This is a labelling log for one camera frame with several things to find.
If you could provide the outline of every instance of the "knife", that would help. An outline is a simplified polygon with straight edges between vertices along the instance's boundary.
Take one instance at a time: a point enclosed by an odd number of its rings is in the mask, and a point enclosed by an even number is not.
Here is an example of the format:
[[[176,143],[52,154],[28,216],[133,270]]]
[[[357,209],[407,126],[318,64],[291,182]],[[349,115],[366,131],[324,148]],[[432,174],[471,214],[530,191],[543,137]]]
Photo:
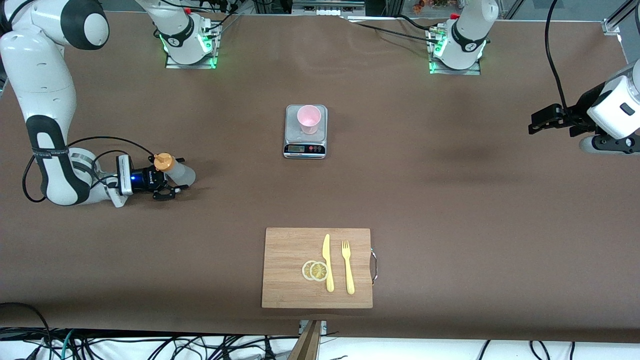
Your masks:
[[[329,253],[329,234],[324,237],[324,244],[322,245],[322,257],[326,262],[326,290],[330,293],[333,292],[333,275],[331,274],[331,255]]]

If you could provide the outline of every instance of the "lemon slice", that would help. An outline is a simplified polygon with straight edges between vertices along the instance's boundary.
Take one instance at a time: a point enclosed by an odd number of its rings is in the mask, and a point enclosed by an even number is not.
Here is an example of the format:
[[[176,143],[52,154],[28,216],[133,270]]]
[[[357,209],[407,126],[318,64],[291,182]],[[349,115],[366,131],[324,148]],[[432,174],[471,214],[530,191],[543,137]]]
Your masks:
[[[315,264],[315,260],[309,260],[304,265],[302,265],[302,276],[307,280],[313,281],[313,277],[311,277],[311,266]]]
[[[311,265],[311,278],[315,281],[324,281],[326,279],[327,267],[325,263],[320,261]]]

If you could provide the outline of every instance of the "fork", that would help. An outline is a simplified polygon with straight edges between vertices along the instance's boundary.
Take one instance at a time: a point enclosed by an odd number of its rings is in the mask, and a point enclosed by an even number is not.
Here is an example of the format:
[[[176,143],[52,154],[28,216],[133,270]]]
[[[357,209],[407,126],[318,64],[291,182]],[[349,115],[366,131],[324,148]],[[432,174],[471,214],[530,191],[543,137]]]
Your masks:
[[[347,270],[347,293],[353,295],[356,292],[355,286],[353,286],[353,275],[351,275],[351,249],[349,248],[349,242],[342,242],[342,257],[344,258],[344,266]]]

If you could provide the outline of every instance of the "translucent bottle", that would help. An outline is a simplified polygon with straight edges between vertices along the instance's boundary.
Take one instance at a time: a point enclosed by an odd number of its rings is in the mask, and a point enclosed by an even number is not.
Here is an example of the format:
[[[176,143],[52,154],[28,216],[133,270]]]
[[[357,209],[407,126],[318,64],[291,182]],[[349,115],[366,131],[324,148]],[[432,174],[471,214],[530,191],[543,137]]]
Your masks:
[[[192,168],[183,165],[166,152],[154,155],[154,166],[164,172],[177,185],[191,186],[196,181],[196,172]]]

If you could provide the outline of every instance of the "table surface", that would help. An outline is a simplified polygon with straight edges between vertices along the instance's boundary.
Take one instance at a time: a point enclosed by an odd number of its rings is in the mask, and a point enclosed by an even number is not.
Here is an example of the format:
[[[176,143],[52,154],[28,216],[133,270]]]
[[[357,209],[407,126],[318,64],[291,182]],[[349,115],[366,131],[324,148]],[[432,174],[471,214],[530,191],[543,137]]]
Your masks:
[[[583,154],[567,130],[527,134],[558,101],[544,23],[497,22],[483,74],[443,76],[424,44],[335,17],[242,17],[218,69],[165,70],[145,14],[108,19],[103,50],[67,51],[69,139],[124,136],[185,157],[198,179],[173,202],[32,204],[7,91],[1,301],[33,304],[53,327],[290,334],[321,318],[343,336],[640,341],[639,159]],[[571,103],[625,63],[598,23],[554,23],[551,46]],[[290,104],[328,108],[326,159],[282,156]],[[267,227],[371,228],[374,308],[261,308]]]

